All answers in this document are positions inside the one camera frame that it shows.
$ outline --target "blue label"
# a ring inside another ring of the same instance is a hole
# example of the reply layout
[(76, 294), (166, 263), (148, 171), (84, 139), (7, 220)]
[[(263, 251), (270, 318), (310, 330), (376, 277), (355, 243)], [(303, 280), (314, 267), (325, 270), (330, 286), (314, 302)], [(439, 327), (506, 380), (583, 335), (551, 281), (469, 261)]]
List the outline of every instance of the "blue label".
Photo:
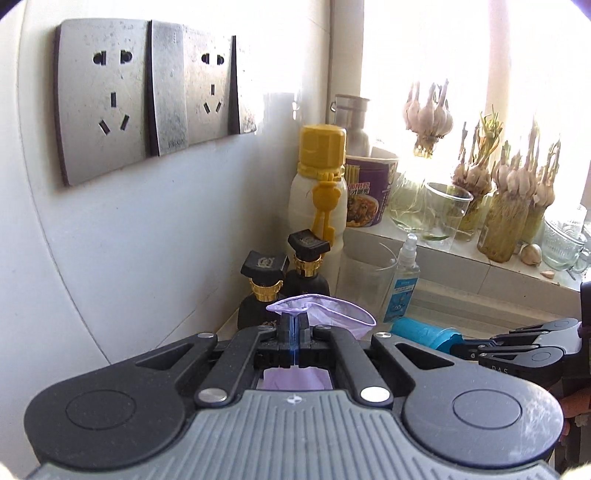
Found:
[(385, 322), (391, 322), (398, 317), (404, 316), (417, 280), (418, 278), (399, 278), (396, 281), (384, 316)]

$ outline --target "glass mug handle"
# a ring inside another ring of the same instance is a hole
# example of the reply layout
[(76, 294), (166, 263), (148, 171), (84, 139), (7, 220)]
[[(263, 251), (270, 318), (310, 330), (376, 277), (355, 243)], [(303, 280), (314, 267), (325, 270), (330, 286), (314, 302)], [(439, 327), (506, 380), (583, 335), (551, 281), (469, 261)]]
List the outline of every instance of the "glass mug handle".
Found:
[(577, 257), (576, 262), (570, 269), (574, 273), (583, 273), (591, 264), (591, 252), (586, 248), (583, 248)]

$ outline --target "blue plastic cup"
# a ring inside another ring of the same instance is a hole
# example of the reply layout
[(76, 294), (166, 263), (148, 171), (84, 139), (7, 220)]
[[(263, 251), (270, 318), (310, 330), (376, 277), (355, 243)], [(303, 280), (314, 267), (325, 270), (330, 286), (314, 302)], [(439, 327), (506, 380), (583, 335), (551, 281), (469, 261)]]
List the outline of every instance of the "blue plastic cup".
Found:
[(452, 345), (464, 341), (455, 328), (436, 327), (408, 317), (396, 320), (390, 333), (444, 353), (449, 353)]

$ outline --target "black bottle cap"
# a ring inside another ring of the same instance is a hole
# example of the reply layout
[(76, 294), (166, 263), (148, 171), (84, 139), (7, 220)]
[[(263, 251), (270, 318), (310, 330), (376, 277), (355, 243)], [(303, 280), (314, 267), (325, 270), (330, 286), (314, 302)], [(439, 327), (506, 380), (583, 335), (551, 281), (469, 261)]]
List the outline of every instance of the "black bottle cap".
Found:
[(313, 262), (330, 251), (330, 243), (321, 240), (311, 230), (302, 230), (287, 237), (287, 243), (295, 250), (296, 258), (302, 262)]
[(285, 278), (289, 265), (290, 261), (285, 254), (270, 257), (251, 250), (242, 264), (240, 273), (251, 278), (255, 285), (272, 287)]

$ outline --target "ribbed surface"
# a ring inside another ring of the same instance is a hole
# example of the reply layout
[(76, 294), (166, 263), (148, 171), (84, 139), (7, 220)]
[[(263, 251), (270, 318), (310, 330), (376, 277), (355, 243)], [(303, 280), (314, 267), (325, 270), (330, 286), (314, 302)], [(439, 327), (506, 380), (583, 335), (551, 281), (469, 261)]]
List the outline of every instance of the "ribbed surface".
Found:
[(200, 413), (173, 448), (117, 472), (42, 467), (34, 480), (547, 480), (548, 467), (475, 472), (419, 451), (387, 411), (344, 392), (247, 391), (235, 406)]

